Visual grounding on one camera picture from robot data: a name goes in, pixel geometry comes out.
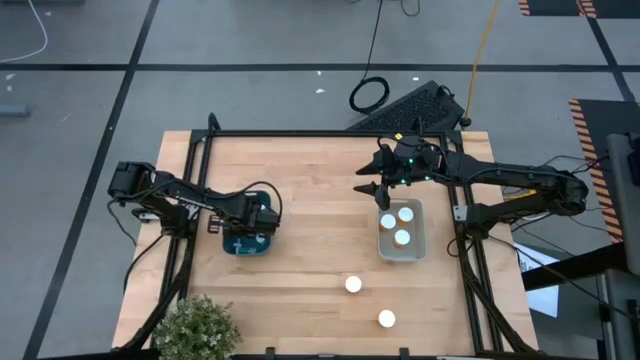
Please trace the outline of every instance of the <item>yellow cable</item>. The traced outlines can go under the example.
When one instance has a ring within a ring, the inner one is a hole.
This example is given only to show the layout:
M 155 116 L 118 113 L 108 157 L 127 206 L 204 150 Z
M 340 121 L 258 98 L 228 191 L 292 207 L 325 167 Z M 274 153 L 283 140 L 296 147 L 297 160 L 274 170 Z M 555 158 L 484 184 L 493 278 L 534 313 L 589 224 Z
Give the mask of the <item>yellow cable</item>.
M 491 32 L 491 26 L 493 26 L 493 20 L 496 18 L 496 14 L 498 13 L 498 8 L 500 7 L 500 0 L 493 0 L 493 9 L 491 9 L 491 15 L 489 16 L 489 21 L 487 22 L 487 27 L 484 29 L 484 34 L 482 34 L 482 42 L 480 42 L 480 48 L 478 49 L 478 53 L 476 54 L 476 59 L 473 61 L 473 70 L 471 71 L 471 81 L 469 82 L 469 96 L 467 98 L 467 109 L 464 111 L 464 115 L 467 118 L 471 118 L 471 102 L 473 100 L 473 83 L 476 81 L 476 69 L 478 68 L 478 63 L 482 58 L 482 53 L 484 52 L 484 45 L 487 43 L 487 38 L 489 37 L 489 32 Z

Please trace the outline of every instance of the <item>green plant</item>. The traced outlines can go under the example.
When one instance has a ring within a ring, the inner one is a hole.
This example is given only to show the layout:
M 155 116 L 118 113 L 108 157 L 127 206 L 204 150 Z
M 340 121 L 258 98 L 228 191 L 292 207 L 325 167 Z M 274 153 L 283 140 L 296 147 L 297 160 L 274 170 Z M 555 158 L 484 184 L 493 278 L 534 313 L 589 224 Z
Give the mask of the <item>green plant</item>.
M 214 304 L 210 298 L 180 300 L 153 335 L 161 359 L 225 360 L 242 341 L 231 320 L 231 304 Z

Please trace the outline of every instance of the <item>wooden tabletop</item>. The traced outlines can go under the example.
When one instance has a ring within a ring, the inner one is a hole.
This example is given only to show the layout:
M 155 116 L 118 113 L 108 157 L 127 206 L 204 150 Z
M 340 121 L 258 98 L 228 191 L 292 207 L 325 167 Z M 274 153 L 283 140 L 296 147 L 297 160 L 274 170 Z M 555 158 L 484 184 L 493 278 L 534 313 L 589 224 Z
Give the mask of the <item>wooden tabletop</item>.
M 183 173 L 189 136 L 165 133 L 159 170 Z M 468 154 L 493 160 L 486 133 L 463 133 L 463 141 Z M 391 190 L 392 198 L 422 202 L 427 257 L 410 264 L 382 262 L 376 204 L 352 190 L 376 180 L 354 175 L 376 150 L 373 138 L 214 138 L 208 187 L 230 192 L 266 180 L 284 201 L 281 226 L 265 256 L 227 255 L 221 235 L 206 231 L 208 213 L 200 217 L 189 296 L 206 294 L 217 303 L 234 303 L 233 319 L 244 338 L 236 353 L 263 354 L 273 346 L 279 354 L 397 355 L 400 347 L 412 355 L 473 354 L 459 261 L 445 249 L 454 238 L 447 189 L 423 182 Z M 476 202 L 502 201 L 498 186 L 473 185 L 473 191 Z M 159 224 L 142 225 L 136 254 L 158 234 Z M 512 241 L 506 225 L 496 226 L 492 235 Z M 168 243 L 151 251 L 131 274 L 114 346 L 129 340 L 157 303 Z M 516 254 L 492 241 L 484 246 L 497 306 L 537 347 Z M 345 291 L 349 275 L 362 279 L 360 293 Z M 479 302 L 478 308 L 490 349 Z M 383 309 L 396 315 L 390 329 L 376 321 Z

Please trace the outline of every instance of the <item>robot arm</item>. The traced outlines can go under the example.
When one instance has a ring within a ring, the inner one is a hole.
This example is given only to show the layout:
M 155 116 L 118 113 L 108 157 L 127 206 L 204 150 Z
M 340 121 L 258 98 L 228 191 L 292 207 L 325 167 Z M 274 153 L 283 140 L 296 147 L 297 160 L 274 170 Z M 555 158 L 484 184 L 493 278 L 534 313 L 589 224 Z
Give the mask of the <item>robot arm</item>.
M 414 182 L 434 180 L 445 185 L 472 183 L 533 189 L 535 194 L 487 206 L 474 204 L 454 209 L 455 221 L 462 223 L 467 235 L 486 239 L 498 222 L 511 222 L 522 216 L 549 212 L 573 216 L 584 211 L 588 188 L 567 171 L 551 166 L 523 166 L 478 161 L 472 156 L 443 150 L 418 136 L 398 140 L 394 150 L 380 144 L 373 161 L 357 175 L 380 175 L 380 185 L 372 182 L 354 190 L 375 197 L 382 210 L 389 208 L 388 188 L 411 186 Z
M 120 204 L 136 203 L 148 209 L 160 218 L 163 232 L 176 237 L 184 237 L 189 229 L 189 210 L 166 198 L 213 211 L 236 234 L 271 235 L 280 223 L 279 215 L 265 207 L 257 196 L 243 191 L 221 194 L 201 188 L 171 173 L 156 171 L 149 163 L 118 163 L 107 192 Z

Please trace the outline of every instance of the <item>orange and black striped tape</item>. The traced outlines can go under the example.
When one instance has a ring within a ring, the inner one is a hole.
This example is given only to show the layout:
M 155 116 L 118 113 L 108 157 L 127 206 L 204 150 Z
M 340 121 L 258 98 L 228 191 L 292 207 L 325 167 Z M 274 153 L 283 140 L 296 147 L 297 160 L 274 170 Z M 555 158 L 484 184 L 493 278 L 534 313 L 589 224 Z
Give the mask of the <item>orange and black striped tape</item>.
M 596 9 L 593 7 L 591 0 L 576 0 L 576 4 L 578 5 L 580 16 L 588 16 L 593 19 L 597 17 Z
M 531 12 L 529 12 L 529 3 L 527 2 L 527 0 L 518 0 L 518 5 L 520 5 L 520 11 L 522 12 L 522 15 L 531 15 Z
M 593 141 L 591 141 L 591 135 L 587 128 L 587 123 L 584 121 L 584 114 L 580 107 L 580 102 L 576 99 L 569 100 L 569 109 L 571 109 L 571 116 L 573 117 L 573 124 L 578 131 L 578 138 L 580 139 L 580 146 L 582 147 L 582 154 L 587 160 L 595 160 L 598 155 L 595 153 L 595 147 Z M 613 201 L 611 201 L 611 195 L 607 188 L 607 182 L 604 179 L 604 174 L 600 170 L 600 165 L 596 164 L 592 169 L 589 169 L 591 179 L 593 180 L 593 186 L 596 189 L 596 196 L 604 216 L 604 222 L 607 232 L 612 242 L 620 242 L 622 239 L 622 228 L 620 227 L 620 221 L 616 215 L 616 211 L 613 209 Z

